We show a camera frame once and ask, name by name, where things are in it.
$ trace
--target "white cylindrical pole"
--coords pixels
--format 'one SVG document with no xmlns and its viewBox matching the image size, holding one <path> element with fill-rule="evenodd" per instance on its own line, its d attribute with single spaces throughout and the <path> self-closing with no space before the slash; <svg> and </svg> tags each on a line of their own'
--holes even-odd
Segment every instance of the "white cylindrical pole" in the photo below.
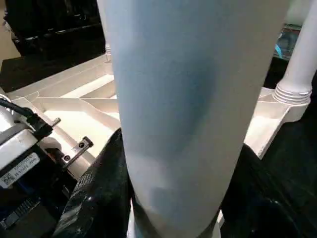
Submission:
<svg viewBox="0 0 317 238">
<path fill-rule="evenodd" d="M 208 234 L 289 0 L 106 3 L 138 236 Z"/>
<path fill-rule="evenodd" d="M 317 0 L 304 22 L 293 55 L 274 97 L 288 104 L 310 102 L 312 79 L 317 69 Z"/>
<path fill-rule="evenodd" d="M 110 44 L 107 39 L 107 23 L 106 23 L 106 0 L 97 0 L 98 4 L 98 10 L 99 10 L 99 16 L 101 20 L 101 24 L 104 31 L 104 37 L 105 37 L 105 51 L 107 55 L 111 55 L 111 49 Z"/>
</svg>

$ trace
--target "barcode label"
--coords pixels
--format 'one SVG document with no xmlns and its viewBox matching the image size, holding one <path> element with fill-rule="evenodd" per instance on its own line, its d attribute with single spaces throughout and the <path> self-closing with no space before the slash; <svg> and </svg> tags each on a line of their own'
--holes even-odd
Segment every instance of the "barcode label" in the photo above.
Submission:
<svg viewBox="0 0 317 238">
<path fill-rule="evenodd" d="M 33 168 L 40 161 L 39 156 L 36 153 L 28 155 L 24 160 L 17 164 L 8 173 L 0 178 L 0 186 L 8 188 L 11 184 L 21 178 L 26 172 Z"/>
</svg>

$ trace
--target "white sticker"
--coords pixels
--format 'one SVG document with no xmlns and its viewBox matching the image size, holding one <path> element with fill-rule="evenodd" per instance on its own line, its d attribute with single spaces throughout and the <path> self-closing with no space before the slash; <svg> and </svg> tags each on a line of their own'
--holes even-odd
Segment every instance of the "white sticker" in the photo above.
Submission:
<svg viewBox="0 0 317 238">
<path fill-rule="evenodd" d="M 8 188 L 11 184 L 21 178 L 26 172 L 33 168 L 40 161 L 36 153 L 28 155 L 24 160 L 17 164 L 13 169 L 0 178 L 0 186 Z"/>
</svg>

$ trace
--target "screw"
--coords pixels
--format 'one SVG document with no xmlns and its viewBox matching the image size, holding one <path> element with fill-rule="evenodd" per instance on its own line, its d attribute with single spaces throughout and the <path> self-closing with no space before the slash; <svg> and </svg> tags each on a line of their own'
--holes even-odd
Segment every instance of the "screw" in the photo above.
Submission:
<svg viewBox="0 0 317 238">
<path fill-rule="evenodd" d="M 65 161 L 69 161 L 69 160 L 70 160 L 70 156 L 69 156 L 69 155 L 66 155 L 66 156 L 64 157 L 64 160 L 65 160 Z"/>
<path fill-rule="evenodd" d="M 60 123 L 60 121 L 61 121 L 60 118 L 56 118 L 55 120 L 53 120 L 52 127 L 56 126 L 58 123 Z"/>
</svg>

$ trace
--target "blue object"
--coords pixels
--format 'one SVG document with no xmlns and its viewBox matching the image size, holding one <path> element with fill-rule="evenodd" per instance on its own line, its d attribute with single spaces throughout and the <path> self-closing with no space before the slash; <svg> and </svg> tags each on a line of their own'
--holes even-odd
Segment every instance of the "blue object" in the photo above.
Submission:
<svg viewBox="0 0 317 238">
<path fill-rule="evenodd" d="M 282 59 L 283 55 L 282 55 L 282 50 L 281 48 L 278 46 L 278 44 L 275 45 L 275 50 L 278 53 L 278 56 Z"/>
</svg>

